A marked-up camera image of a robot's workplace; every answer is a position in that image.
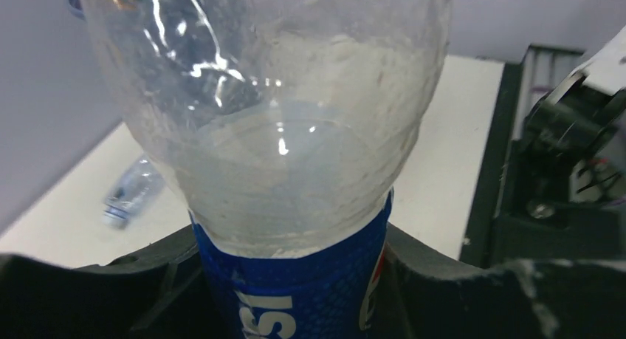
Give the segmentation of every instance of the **clear plastic bottle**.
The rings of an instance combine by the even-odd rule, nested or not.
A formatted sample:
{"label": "clear plastic bottle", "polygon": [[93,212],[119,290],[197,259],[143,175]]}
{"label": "clear plastic bottle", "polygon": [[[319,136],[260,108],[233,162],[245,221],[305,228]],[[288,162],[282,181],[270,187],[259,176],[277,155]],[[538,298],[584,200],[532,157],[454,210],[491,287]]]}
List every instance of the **clear plastic bottle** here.
{"label": "clear plastic bottle", "polygon": [[[340,268],[346,303],[371,287],[362,269],[379,262],[385,200],[441,74],[450,0],[81,2],[128,127],[193,214],[225,318],[241,316],[237,336],[272,332],[257,300],[285,287],[332,277],[310,292],[326,293]],[[298,286],[269,302],[293,305],[280,338],[322,322],[296,332],[316,321]]]}
{"label": "clear plastic bottle", "polygon": [[115,228],[126,227],[130,218],[138,215],[164,186],[161,174],[141,156],[106,196],[103,221]]}

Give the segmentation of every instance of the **white wall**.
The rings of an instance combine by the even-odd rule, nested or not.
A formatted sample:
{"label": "white wall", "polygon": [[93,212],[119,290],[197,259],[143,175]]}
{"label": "white wall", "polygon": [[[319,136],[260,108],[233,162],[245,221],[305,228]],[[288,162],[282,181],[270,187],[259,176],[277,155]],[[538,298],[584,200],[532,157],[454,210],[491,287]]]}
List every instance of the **white wall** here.
{"label": "white wall", "polygon": [[118,119],[64,1],[0,0],[0,232]]}
{"label": "white wall", "polygon": [[598,50],[626,26],[626,0],[454,0],[450,51],[518,62],[530,43]]}

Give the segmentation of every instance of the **blue bottle label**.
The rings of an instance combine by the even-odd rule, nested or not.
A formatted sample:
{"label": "blue bottle label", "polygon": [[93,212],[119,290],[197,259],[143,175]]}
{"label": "blue bottle label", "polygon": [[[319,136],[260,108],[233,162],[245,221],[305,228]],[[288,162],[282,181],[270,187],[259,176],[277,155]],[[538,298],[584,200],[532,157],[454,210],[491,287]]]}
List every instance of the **blue bottle label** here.
{"label": "blue bottle label", "polygon": [[193,221],[211,295],[239,339],[363,339],[392,196],[374,220],[347,239],[297,259],[231,256]]}

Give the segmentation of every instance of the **screw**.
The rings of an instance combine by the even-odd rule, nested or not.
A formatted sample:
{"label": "screw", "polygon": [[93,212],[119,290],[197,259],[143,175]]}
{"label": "screw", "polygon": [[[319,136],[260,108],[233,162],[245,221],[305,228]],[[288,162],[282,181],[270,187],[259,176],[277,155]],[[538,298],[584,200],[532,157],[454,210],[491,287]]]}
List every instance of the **screw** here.
{"label": "screw", "polygon": [[526,209],[534,219],[547,219],[554,216],[556,212],[554,206],[537,201],[530,201]]}

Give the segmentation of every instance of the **table surface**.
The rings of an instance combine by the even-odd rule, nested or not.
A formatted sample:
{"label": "table surface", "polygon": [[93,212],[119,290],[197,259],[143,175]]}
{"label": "table surface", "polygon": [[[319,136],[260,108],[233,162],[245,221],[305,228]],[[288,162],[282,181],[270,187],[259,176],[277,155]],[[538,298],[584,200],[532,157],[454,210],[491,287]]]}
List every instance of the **table surface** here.
{"label": "table surface", "polygon": [[[446,58],[419,140],[395,183],[390,222],[458,258],[503,64]],[[189,224],[185,204],[169,189],[125,230],[101,222],[103,198],[141,155],[120,125],[44,194],[0,238],[0,252],[63,267],[108,264]]]}

